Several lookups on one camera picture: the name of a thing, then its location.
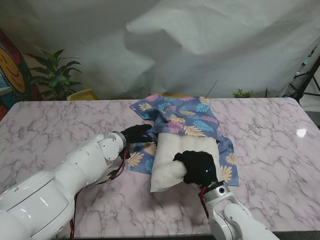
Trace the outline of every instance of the marble table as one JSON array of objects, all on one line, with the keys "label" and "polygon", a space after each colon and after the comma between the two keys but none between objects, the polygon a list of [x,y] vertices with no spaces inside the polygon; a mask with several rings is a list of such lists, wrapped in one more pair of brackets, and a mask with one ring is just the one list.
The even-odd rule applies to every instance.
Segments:
[{"label": "marble table", "polygon": [[[142,124],[135,100],[20,102],[0,122],[0,192],[95,134]],[[208,99],[230,138],[239,187],[253,216],[273,231],[320,230],[320,131],[291,98]],[[150,176],[125,170],[115,181],[84,189],[76,237],[210,234],[198,192],[184,183],[150,193]],[[68,234],[68,228],[62,235]]]}]

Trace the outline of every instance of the yellow smiley face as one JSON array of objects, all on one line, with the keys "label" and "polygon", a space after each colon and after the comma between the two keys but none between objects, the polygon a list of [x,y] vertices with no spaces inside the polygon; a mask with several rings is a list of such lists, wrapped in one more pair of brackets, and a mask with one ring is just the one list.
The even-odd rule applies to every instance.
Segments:
[{"label": "yellow smiley face", "polygon": [[5,77],[10,81],[14,88],[20,93],[26,91],[25,80],[21,75],[16,63],[10,55],[2,48],[0,48],[0,68]]}]

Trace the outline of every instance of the black glove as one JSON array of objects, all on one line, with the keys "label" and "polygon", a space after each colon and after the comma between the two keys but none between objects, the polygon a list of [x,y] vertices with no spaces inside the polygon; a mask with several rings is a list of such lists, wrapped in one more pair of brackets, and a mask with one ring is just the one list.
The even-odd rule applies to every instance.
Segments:
[{"label": "black glove", "polygon": [[183,181],[186,184],[209,186],[218,181],[214,158],[205,151],[177,153],[173,161],[180,161],[186,168]]},{"label": "black glove", "polygon": [[124,135],[127,145],[134,143],[149,143],[152,142],[152,137],[143,135],[151,128],[152,126],[150,124],[135,125],[127,128],[121,133]]}]

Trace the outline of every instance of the yellow chair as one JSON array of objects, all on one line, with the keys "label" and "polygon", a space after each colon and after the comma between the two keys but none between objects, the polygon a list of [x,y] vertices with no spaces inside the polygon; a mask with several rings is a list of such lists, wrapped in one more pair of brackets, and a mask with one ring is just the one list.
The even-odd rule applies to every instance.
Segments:
[{"label": "yellow chair", "polygon": [[97,95],[91,89],[76,92],[66,98],[69,101],[90,101],[99,100]]}]

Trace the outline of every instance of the potted plant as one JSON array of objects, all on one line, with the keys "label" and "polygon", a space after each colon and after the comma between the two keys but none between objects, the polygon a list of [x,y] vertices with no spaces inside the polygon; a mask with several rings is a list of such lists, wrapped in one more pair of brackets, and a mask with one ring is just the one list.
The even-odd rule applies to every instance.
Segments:
[{"label": "potted plant", "polygon": [[76,91],[71,89],[71,86],[81,84],[81,82],[71,81],[71,75],[69,72],[75,70],[81,73],[80,70],[71,67],[72,65],[79,65],[77,61],[70,61],[66,65],[59,66],[59,61],[61,59],[75,59],[76,57],[59,57],[64,49],[55,52],[53,55],[41,50],[43,55],[47,59],[39,56],[26,53],[28,56],[37,60],[43,67],[34,67],[30,70],[36,71],[38,73],[44,74],[46,76],[34,76],[31,78],[30,84],[37,84],[38,86],[46,86],[50,90],[44,91],[41,94],[45,97],[52,96],[49,101],[57,100],[64,101],[71,94]]},{"label": "potted plant", "polygon": [[253,90],[243,92],[242,89],[238,89],[238,91],[235,91],[232,93],[233,97],[235,98],[251,98],[251,94],[253,93]]}]

